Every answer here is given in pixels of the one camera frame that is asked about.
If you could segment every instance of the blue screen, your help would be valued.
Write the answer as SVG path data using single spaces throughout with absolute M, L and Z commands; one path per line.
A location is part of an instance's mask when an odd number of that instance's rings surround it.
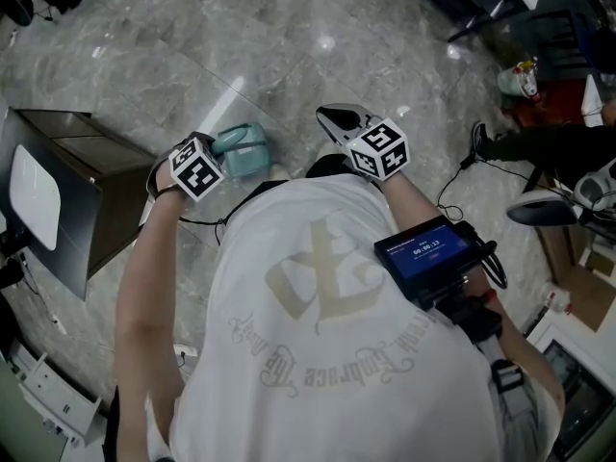
M 466 248 L 468 245 L 443 224 L 389 248 L 387 254 L 402 276 L 408 278 L 445 262 Z

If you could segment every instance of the gray marble floor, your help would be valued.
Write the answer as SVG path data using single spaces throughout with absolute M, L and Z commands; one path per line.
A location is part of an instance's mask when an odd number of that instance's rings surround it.
M 35 0 L 37 9 L 44 8 Z M 11 30 L 6 19 L 1 28 Z M 357 102 L 407 133 L 406 174 L 433 200 L 466 155 L 473 122 L 500 129 L 499 66 L 478 38 L 447 46 L 451 23 L 427 0 L 85 0 L 54 22 L 8 33 L 0 93 L 11 106 L 93 112 L 102 124 L 160 153 L 191 130 L 260 122 L 277 161 L 301 176 L 326 141 L 315 121 L 328 102 Z M 529 173 L 529 166 L 510 166 Z M 193 210 L 225 216 L 261 180 L 228 182 Z M 462 173 L 444 203 L 463 207 L 495 239 L 514 321 L 541 300 L 548 268 L 533 231 L 503 211 L 523 181 L 486 166 Z M 217 254 L 209 229 L 179 233 L 177 343 L 201 347 Z M 29 341 L 59 368 L 110 400 L 115 378 L 116 291 L 130 248 L 96 274 L 77 299 L 34 257 L 50 313 L 25 288 L 6 295 Z M 194 361 L 183 368 L 190 374 Z

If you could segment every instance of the black cable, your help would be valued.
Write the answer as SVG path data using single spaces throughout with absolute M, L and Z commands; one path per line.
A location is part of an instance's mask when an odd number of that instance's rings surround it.
M 573 121 L 575 119 L 578 118 L 586 118 L 587 116 L 592 116 L 592 115 L 596 115 L 597 113 L 599 113 L 601 110 L 603 109 L 603 106 L 600 106 L 598 108 L 595 108 L 592 112 L 590 113 L 584 113 L 582 115 L 576 115 L 576 116 L 572 116 L 571 118 L 567 118 L 567 119 L 563 119 L 562 122 L 560 123 L 560 126 L 566 125 L 567 123 L 569 123 L 570 121 Z
M 48 17 L 41 15 L 40 13 L 47 11 L 49 13 Z M 48 5 L 45 9 L 39 12 L 35 12 L 35 15 L 38 15 L 41 19 L 46 20 L 47 22 L 52 22 L 54 20 L 54 16 L 51 13 L 51 6 Z
M 218 225 L 214 226 L 214 236 L 216 236 L 216 243 L 220 246 L 220 238 L 218 237 Z
M 49 311 L 49 307 L 47 306 L 47 303 L 45 302 L 44 297 L 42 297 L 42 294 L 39 291 L 39 284 L 37 284 L 37 281 L 35 279 L 35 277 L 33 276 L 32 272 L 30 271 L 30 268 L 28 267 L 28 262 L 26 262 L 26 256 L 23 253 L 19 253 L 19 260 L 21 260 L 21 266 L 26 270 L 26 272 L 28 273 L 28 275 L 30 275 L 30 278 L 32 279 L 32 282 L 34 283 L 34 285 L 37 287 L 36 289 L 34 289 L 30 283 L 28 282 L 28 279 L 26 279 L 26 274 L 24 273 L 23 278 L 21 279 L 23 281 L 23 283 L 28 287 L 28 289 L 30 290 L 30 292 L 33 295 L 36 295 L 40 298 L 40 301 L 42 302 L 42 305 L 45 307 L 45 315 L 47 316 L 47 318 L 52 322 L 52 323 L 58 323 L 57 320 L 54 320 L 54 318 L 52 317 L 50 311 Z
M 479 236 L 477 236 L 476 239 L 478 243 L 485 244 Z M 494 282 L 501 289 L 507 289 L 507 274 L 502 267 L 499 257 L 496 255 L 490 255 L 488 258 L 481 261 L 481 266 L 487 276 L 492 279 L 492 282 Z
M 605 221 L 605 222 L 616 222 L 616 220 L 615 220 L 614 218 L 612 218 L 612 217 L 610 217 L 610 216 L 609 216 L 610 214 L 612 214 L 612 215 L 614 214 L 614 212 L 613 212 L 613 208 L 610 208 L 610 209 L 603 209 L 603 210 L 601 210 L 601 211 L 597 211 L 597 212 L 595 212 L 595 205 L 597 205 L 597 202 L 599 202 L 600 200 L 602 200 L 602 199 L 606 198 L 607 196 L 613 195 L 613 194 L 615 194 L 615 193 L 616 193 L 616 190 L 611 190 L 611 191 L 609 191 L 609 192 L 605 192 L 605 193 L 604 193 L 604 194 L 602 194 L 601 196 L 599 196 L 599 197 L 595 198 L 595 200 L 593 201 L 593 204 L 590 206 L 590 212 L 592 212 L 592 213 L 593 213 L 593 217 L 594 217 L 594 218 L 596 218 L 596 219 L 598 219 L 598 220 Z M 602 215 L 603 213 L 606 213 L 606 214 L 607 214 L 607 216 L 608 216 L 609 218 L 602 218 L 602 217 L 601 217 L 601 215 Z
M 458 177 L 458 174 L 460 174 L 461 170 L 462 170 L 462 167 L 459 167 L 458 170 L 453 175 L 453 178 L 451 178 L 445 184 L 443 189 L 439 192 L 438 196 L 436 197 L 436 208 L 442 210 L 443 212 L 445 212 L 445 216 L 447 216 L 447 219 L 453 220 L 453 221 L 462 220 L 464 218 L 464 211 L 460 207 L 458 207 L 457 205 L 442 205 L 441 204 L 441 197 L 443 196 L 443 193 L 445 193 L 445 190 L 448 188 L 448 186 L 451 185 L 451 183 L 453 183 L 455 181 L 455 179 Z M 460 211 L 460 217 L 459 218 L 451 217 L 449 215 L 449 212 L 448 212 L 448 210 L 450 210 L 450 209 L 456 209 L 456 210 Z
M 182 222 L 189 222 L 190 224 L 198 224 L 200 226 L 218 226 L 219 224 L 224 224 L 224 219 L 219 219 L 216 222 L 207 222 L 203 220 L 192 220 L 186 218 L 180 218 Z
M 496 169 L 500 169 L 501 171 L 504 171 L 505 173 L 509 173 L 509 174 L 513 174 L 515 176 L 519 176 L 520 178 L 523 178 L 527 181 L 529 181 L 529 178 L 527 176 L 524 176 L 523 174 L 517 173 L 515 171 L 509 171 L 509 169 L 505 169 L 504 167 L 500 167 L 497 165 L 493 165 L 492 163 L 489 163 L 487 161 L 483 161 L 482 159 L 477 159 L 480 163 L 483 163 L 484 165 L 488 165 L 491 167 L 495 167 Z M 582 209 L 585 209 L 585 207 L 580 204 L 579 202 L 577 202 L 576 200 L 573 200 L 570 196 L 568 196 L 566 193 L 564 192 L 559 192 L 558 190 L 554 190 L 550 187 L 546 187 L 545 185 L 540 185 L 537 183 L 536 185 L 537 187 L 539 187 L 540 189 L 544 189 L 547 190 L 548 192 L 552 192 L 552 193 L 556 193 L 557 195 L 560 195 L 562 197 L 564 197 L 569 203 L 571 203 L 572 205 L 577 205 L 578 207 L 581 207 Z

